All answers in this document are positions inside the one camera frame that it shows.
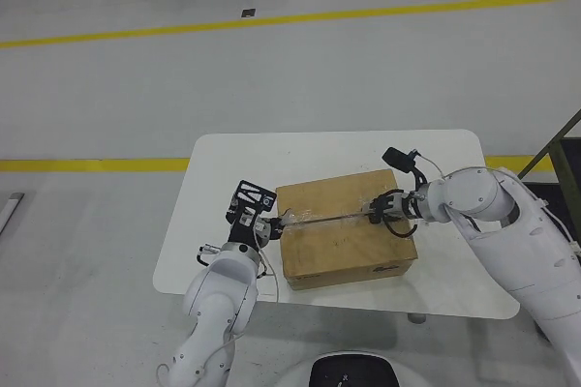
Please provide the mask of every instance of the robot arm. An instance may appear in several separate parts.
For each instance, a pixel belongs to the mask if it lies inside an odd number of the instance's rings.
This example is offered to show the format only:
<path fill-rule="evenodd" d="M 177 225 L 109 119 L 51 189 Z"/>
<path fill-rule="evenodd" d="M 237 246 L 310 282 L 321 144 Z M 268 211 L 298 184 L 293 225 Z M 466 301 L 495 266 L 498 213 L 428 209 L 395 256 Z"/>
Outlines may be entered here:
<path fill-rule="evenodd" d="M 198 261 L 207 266 L 190 284 L 183 312 L 198 322 L 194 332 L 172 357 L 170 387 L 223 387 L 234 358 L 234 341 L 242 336 L 258 297 L 260 247 L 278 239 L 278 218 L 261 219 L 276 194 L 242 181 L 230 207 L 229 240 L 221 249 L 204 245 Z M 203 253 L 216 254 L 210 264 Z"/>
<path fill-rule="evenodd" d="M 398 154 L 400 160 L 407 156 Z M 489 275 L 554 345 L 568 384 L 581 386 L 581 266 L 573 242 L 555 227 L 546 203 L 516 175 L 506 169 L 464 168 L 381 203 L 386 204 L 380 210 L 392 218 L 452 222 Z M 503 228 L 482 232 L 474 220 L 501 221 Z"/>

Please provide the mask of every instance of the metal rod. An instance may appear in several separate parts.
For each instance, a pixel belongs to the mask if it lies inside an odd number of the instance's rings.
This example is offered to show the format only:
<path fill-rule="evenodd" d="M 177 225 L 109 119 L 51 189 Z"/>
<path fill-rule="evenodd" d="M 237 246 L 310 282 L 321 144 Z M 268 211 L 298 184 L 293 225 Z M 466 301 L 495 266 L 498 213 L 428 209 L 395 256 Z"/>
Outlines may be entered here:
<path fill-rule="evenodd" d="M 538 164 L 547 153 L 549 153 L 549 147 L 564 138 L 564 136 L 570 132 L 570 130 L 574 128 L 574 126 L 577 125 L 579 121 L 581 121 L 581 108 L 576 112 L 576 114 L 572 116 L 572 118 L 570 118 L 568 122 L 566 122 L 564 127 L 559 132 L 557 132 L 557 134 L 555 134 L 546 145 L 544 145 L 544 148 L 542 148 L 542 150 L 540 150 L 540 152 L 534 156 L 530 163 L 527 164 L 525 168 L 523 168 L 521 173 L 519 173 L 519 179 L 522 179 L 525 175 L 527 175 L 530 170 L 532 170 L 532 168 Z"/>

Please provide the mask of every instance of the cardboard box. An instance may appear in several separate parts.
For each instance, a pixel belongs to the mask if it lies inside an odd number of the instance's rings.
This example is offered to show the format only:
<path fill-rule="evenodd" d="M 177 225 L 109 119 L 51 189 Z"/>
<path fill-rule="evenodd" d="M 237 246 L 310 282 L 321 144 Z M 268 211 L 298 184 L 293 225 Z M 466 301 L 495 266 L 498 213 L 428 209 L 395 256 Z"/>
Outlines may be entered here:
<path fill-rule="evenodd" d="M 390 169 L 280 187 L 278 213 L 287 209 L 294 222 L 354 214 L 396 188 Z M 408 232 L 408 221 L 396 222 Z M 284 277 L 294 290 L 403 275 L 417 259 L 412 239 L 392 235 L 367 217 L 288 226 L 281 240 Z"/>

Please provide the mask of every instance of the yellow tape line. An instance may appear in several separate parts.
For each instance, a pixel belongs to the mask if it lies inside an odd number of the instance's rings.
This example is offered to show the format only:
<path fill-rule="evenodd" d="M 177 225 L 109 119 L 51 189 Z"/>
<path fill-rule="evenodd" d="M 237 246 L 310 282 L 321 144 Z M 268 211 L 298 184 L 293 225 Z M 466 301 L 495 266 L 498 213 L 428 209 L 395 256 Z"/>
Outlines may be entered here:
<path fill-rule="evenodd" d="M 339 20 L 339 19 L 363 18 L 375 16 L 413 15 L 413 14 L 431 14 L 454 11 L 468 11 L 485 8 L 498 8 L 528 4 L 549 3 L 552 1 L 553 0 L 472 0 L 456 3 L 424 4 L 394 8 L 379 8 L 375 10 L 336 11 L 309 15 L 288 15 L 265 18 L 249 18 L 234 21 L 222 21 L 216 23 L 174 25 L 168 27 L 147 28 L 131 31 L 101 32 L 96 34 L 82 34 L 54 38 L 30 39 L 25 41 L 0 42 L 0 49 L 24 47 L 30 45 L 61 45 L 68 43 L 90 42 L 108 39 L 143 38 L 156 35 L 187 34 L 191 32 L 260 27 L 265 25 L 304 23 L 309 21 L 321 21 L 321 20 Z"/>
<path fill-rule="evenodd" d="M 0 172 L 184 172 L 189 159 L 0 160 Z"/>
<path fill-rule="evenodd" d="M 520 172 L 527 164 L 534 158 L 534 156 L 487 156 L 484 158 L 486 166 L 498 168 L 503 166 L 512 172 Z M 545 156 L 535 165 L 532 172 L 552 172 L 553 164 L 548 156 Z"/>
<path fill-rule="evenodd" d="M 486 165 L 520 172 L 532 156 L 487 156 Z M 0 160 L 0 172 L 184 172 L 189 159 Z M 550 172 L 548 157 L 533 172 Z"/>

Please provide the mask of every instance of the black cable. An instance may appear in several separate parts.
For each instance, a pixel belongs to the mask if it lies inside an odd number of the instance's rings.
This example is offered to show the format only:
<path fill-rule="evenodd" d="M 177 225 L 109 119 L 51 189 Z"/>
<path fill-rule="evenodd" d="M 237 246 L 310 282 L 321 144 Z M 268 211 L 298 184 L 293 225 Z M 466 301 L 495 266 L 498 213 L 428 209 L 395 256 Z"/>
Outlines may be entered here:
<path fill-rule="evenodd" d="M 469 221 L 469 223 L 471 223 L 471 224 L 472 224 L 472 226 L 475 228 L 475 231 L 477 231 L 477 232 L 482 232 L 482 231 L 480 231 L 480 227 L 478 227 L 478 226 L 477 226 L 477 223 L 474 221 L 474 218 L 472 218 L 472 217 L 469 217 L 469 216 L 467 216 L 467 215 L 463 215 L 463 217 L 465 217 L 465 219 L 466 219 L 466 220 L 468 220 L 468 221 Z"/>
<path fill-rule="evenodd" d="M 387 227 L 387 229 L 389 230 L 389 232 L 391 232 L 394 236 L 397 236 L 398 238 L 409 238 L 417 230 L 417 224 L 414 224 L 413 227 L 412 227 L 412 229 L 409 230 L 409 232 L 400 233 L 400 232 L 396 231 L 389 224 L 389 221 L 388 220 L 392 220 L 393 221 L 394 218 L 388 217 L 387 215 L 383 215 L 382 220 L 383 220 L 383 223 L 385 223 L 385 227 Z"/>
<path fill-rule="evenodd" d="M 198 261 L 198 263 L 204 267 L 208 266 L 209 264 L 204 262 L 202 260 L 202 258 L 200 257 L 202 255 L 202 246 L 200 246 L 200 249 L 198 250 L 198 254 L 196 254 L 196 260 Z"/>

